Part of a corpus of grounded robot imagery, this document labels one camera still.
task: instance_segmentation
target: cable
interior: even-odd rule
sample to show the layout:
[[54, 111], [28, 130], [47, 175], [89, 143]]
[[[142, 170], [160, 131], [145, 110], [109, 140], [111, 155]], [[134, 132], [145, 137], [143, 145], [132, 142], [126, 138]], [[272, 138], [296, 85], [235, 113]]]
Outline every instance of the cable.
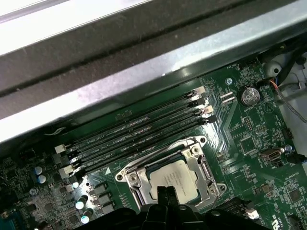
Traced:
[[53, 132], [53, 133], [45, 133], [44, 135], [46, 135], [46, 136], [57, 135], [57, 134], [59, 134], [60, 132], [62, 132], [64, 129], [66, 129], [66, 127], [58, 128], [55, 132]]
[[297, 111], [295, 110], [292, 105], [287, 101], [287, 99], [284, 97], [284, 95], [282, 94], [282, 92], [278, 89], [278, 86], [275, 84], [275, 82], [273, 82], [272, 80], [270, 80], [270, 83], [272, 83], [272, 85], [274, 86], [277, 94], [280, 96], [281, 100], [286, 104], [286, 106], [290, 109], [290, 111], [292, 113], [294, 113], [299, 119], [301, 119], [304, 123], [307, 123], [307, 120]]
[[270, 83], [272, 83], [272, 84], [273, 84], [273, 86], [274, 86], [274, 88], [275, 88], [275, 89], [278, 89], [278, 86], [276, 85], [276, 83], [275, 83], [275, 82], [273, 82], [272, 80], [270, 80]]

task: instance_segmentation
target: gray metal panel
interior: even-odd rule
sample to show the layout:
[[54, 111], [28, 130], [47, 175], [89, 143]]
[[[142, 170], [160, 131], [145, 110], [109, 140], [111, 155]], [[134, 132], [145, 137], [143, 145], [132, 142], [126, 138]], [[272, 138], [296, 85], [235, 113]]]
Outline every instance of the gray metal panel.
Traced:
[[[0, 141], [54, 122], [123, 92], [148, 95], [304, 32], [307, 0], [299, 0], [202, 40], [152, 58], [70, 93], [0, 120]], [[111, 111], [139, 98], [104, 107]]]
[[0, 23], [0, 55], [28, 46], [80, 25], [148, 0], [69, 0]]
[[[293, 0], [281, 1], [283, 5]], [[0, 57], [0, 96], [16, 92], [16, 90], [22, 90], [72, 68], [76, 69], [85, 63], [93, 61], [93, 59], [108, 56], [110, 53], [139, 44], [153, 36], [174, 30], [182, 25], [191, 23], [191, 21], [199, 20], [199, 18], [224, 11], [244, 2], [246, 0], [219, 0], [218, 4], [216, 4], [216, 0], [206, 0], [205, 3], [203, 0], [153, 0], [108, 15], [23, 49], [18, 49]], [[68, 3], [56, 6], [61, 9], [58, 13], [63, 13], [61, 6], [66, 4]], [[83, 10], [85, 15], [91, 13], [87, 9], [81, 9], [80, 11]], [[36, 12], [31, 16], [36, 16], [37, 14], [41, 14], [41, 12]], [[70, 18], [75, 14], [76, 12], [74, 11], [67, 12], [67, 20], [70, 21]], [[27, 17], [18, 20], [26, 24]], [[39, 16], [35, 18], [36, 22], [41, 23]], [[61, 23], [61, 26], [65, 24], [67, 24], [66, 20]], [[3, 26], [0, 24], [2, 34], [0, 40], [7, 44], [6, 46], [0, 46], [0, 50], [3, 48], [10, 49], [10, 46], [18, 47], [18, 42], [25, 42], [32, 36], [41, 36], [41, 33], [52, 36], [55, 30], [59, 30], [57, 23], [53, 22], [49, 26], [43, 23], [37, 25], [30, 22], [31, 27], [38, 26], [35, 28], [35, 33], [31, 33], [26, 27], [23, 28], [23, 25], [5, 26], [5, 28], [11, 30], [10, 33], [6, 33], [5, 30], [1, 30]]]

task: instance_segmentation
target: electrolytic capacitor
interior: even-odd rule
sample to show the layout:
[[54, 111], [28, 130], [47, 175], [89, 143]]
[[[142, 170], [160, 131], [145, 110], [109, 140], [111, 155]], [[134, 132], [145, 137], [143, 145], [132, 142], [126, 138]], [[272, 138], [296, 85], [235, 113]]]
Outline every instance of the electrolytic capacitor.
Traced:
[[274, 150], [279, 150], [280, 153], [284, 153], [285, 152], [284, 148], [282, 148], [282, 147], [273, 147], [273, 149]]
[[83, 224], [87, 224], [88, 222], [90, 222], [91, 218], [92, 218], [92, 214], [93, 214], [93, 210], [92, 209], [87, 209], [85, 212], [83, 212], [83, 215], [81, 217], [81, 222]]
[[37, 178], [37, 182], [39, 182], [40, 184], [43, 184], [47, 180], [49, 180], [49, 178], [50, 178], [49, 174], [45, 173], [45, 174], [39, 175], [39, 177]]
[[40, 175], [40, 174], [42, 174], [42, 172], [43, 172], [43, 168], [42, 168], [42, 167], [36, 166], [36, 167], [34, 168], [34, 173], [35, 173], [36, 175]]
[[291, 152], [293, 150], [293, 147], [291, 145], [285, 145], [284, 150], [287, 152]]
[[87, 195], [83, 195], [83, 196], [81, 196], [78, 200], [77, 200], [77, 203], [76, 203], [76, 209], [79, 209], [79, 210], [81, 210], [81, 209], [83, 209], [84, 208], [84, 206], [85, 206], [85, 204], [86, 204], [86, 202], [87, 202], [87, 200], [88, 200], [88, 196]]

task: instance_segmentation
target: cpu socket lever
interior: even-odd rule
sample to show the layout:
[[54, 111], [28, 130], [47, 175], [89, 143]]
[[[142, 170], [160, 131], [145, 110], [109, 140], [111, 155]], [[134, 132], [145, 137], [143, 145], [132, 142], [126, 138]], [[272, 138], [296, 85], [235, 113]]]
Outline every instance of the cpu socket lever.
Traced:
[[215, 181], [202, 150], [206, 142], [205, 136], [178, 140], [128, 163], [115, 179], [128, 184], [139, 208], [157, 203], [158, 186], [174, 186], [180, 204], [200, 210], [227, 189]]

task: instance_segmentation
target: ram slot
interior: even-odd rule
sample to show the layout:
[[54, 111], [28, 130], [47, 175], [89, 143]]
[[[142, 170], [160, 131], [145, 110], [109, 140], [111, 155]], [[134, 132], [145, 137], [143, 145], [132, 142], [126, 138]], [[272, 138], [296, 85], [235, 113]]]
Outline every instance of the ram slot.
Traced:
[[188, 107], [192, 101], [193, 100], [191, 98], [189, 99], [184, 98], [176, 102], [164, 105], [160, 108], [154, 109], [150, 113], [139, 116], [138, 118], [133, 119], [129, 122], [126, 122], [120, 126], [116, 126], [111, 129], [105, 130], [95, 136], [85, 139], [79, 143], [73, 144], [73, 146], [70, 147], [65, 152], [67, 154], [72, 154], [72, 152], [75, 152], [75, 151], [81, 152], [81, 151], [90, 149], [95, 145], [99, 145], [101, 143], [104, 143], [105, 141], [108, 141], [112, 138], [118, 137], [120, 135], [123, 135], [129, 132], [131, 128], [137, 128], [137, 127], [143, 126], [145, 124], [148, 124], [151, 121], [154, 121], [166, 115], [172, 114], [175, 111], [182, 110]]
[[160, 129], [176, 124], [192, 116], [198, 116], [199, 113], [200, 113], [200, 110], [197, 108], [186, 108], [182, 111], [179, 111], [163, 119], [160, 119], [156, 122], [153, 122], [150, 125], [136, 129], [127, 135], [113, 139], [102, 145], [96, 146], [90, 150], [82, 152], [80, 155], [71, 159], [70, 163], [73, 163], [74, 165], [76, 165], [80, 162], [80, 160], [82, 160], [83, 162], [88, 161], [94, 157], [104, 154], [105, 152], [109, 152], [129, 142], [135, 142], [136, 139], [149, 135], [153, 132], [157, 132]]

